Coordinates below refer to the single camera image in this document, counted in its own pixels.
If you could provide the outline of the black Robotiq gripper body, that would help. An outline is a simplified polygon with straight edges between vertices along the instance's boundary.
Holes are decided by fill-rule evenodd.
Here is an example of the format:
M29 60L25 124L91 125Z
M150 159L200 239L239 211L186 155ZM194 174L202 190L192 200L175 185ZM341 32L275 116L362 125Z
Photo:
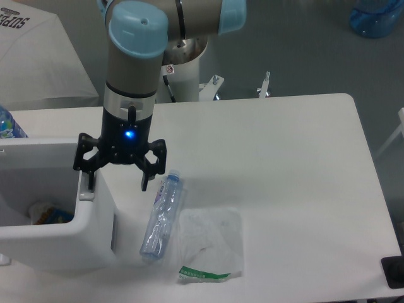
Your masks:
M152 116L133 125L103 110L100 159L105 163L134 164L145 161Z

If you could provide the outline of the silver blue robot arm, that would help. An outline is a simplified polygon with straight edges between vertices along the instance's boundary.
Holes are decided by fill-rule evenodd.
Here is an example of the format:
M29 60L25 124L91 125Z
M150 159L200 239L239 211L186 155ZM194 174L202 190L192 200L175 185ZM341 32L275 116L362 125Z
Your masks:
M164 55L171 42L241 29L245 1L100 1L107 30L108 61L101 133L81 133L73 167L90 191L108 163L136 165L142 189L165 173L163 139L149 141Z

